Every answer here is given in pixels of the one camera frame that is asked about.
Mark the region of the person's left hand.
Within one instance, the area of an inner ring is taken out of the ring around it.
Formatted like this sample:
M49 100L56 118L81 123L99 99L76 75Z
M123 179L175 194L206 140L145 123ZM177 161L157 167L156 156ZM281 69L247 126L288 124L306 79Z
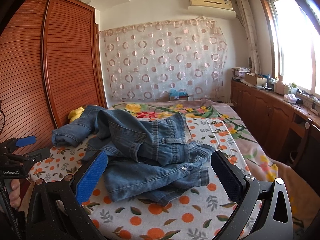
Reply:
M20 180L13 179L10 183L11 192L9 193L10 205L13 208L18 208L21 204L20 198Z

